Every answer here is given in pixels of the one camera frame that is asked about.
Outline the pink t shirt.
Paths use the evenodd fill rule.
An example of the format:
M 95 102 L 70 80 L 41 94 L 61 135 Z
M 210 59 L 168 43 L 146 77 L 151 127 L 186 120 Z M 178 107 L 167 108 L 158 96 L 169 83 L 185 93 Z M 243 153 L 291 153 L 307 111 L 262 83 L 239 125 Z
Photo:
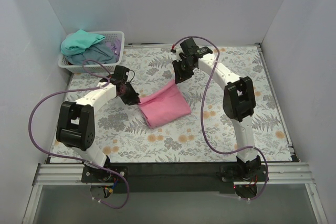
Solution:
M 139 108 L 151 129 L 171 123 L 192 112 L 174 80 L 156 93 L 141 98 Z

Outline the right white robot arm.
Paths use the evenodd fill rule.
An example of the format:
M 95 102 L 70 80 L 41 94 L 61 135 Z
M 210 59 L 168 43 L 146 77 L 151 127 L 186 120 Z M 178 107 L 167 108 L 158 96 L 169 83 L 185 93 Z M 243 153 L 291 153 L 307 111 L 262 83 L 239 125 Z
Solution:
M 171 52 L 176 55 L 172 62 L 175 83 L 190 79 L 194 69 L 206 73 L 208 81 L 215 81 L 223 90 L 223 110 L 231 120 L 238 149 L 229 152 L 236 154 L 237 161 L 230 165 L 222 175 L 227 178 L 241 178 L 248 181 L 257 176 L 264 159 L 255 147 L 252 129 L 256 99 L 253 81 L 250 77 L 240 77 L 219 61 L 219 49 L 199 47 L 194 36 L 187 36 L 173 44 Z

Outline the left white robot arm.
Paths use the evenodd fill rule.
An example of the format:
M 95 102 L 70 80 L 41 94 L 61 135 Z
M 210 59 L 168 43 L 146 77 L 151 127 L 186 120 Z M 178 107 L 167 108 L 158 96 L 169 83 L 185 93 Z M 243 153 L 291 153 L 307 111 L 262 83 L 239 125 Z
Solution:
M 99 81 L 96 89 L 74 102 L 65 101 L 60 107 L 56 140 L 77 152 L 90 166 L 97 165 L 93 175 L 100 182 L 108 181 L 112 170 L 105 165 L 107 156 L 94 142 L 94 114 L 117 97 L 126 105 L 140 103 L 139 94 L 128 80 L 130 73 L 135 74 L 127 67 L 116 66 L 112 74 Z

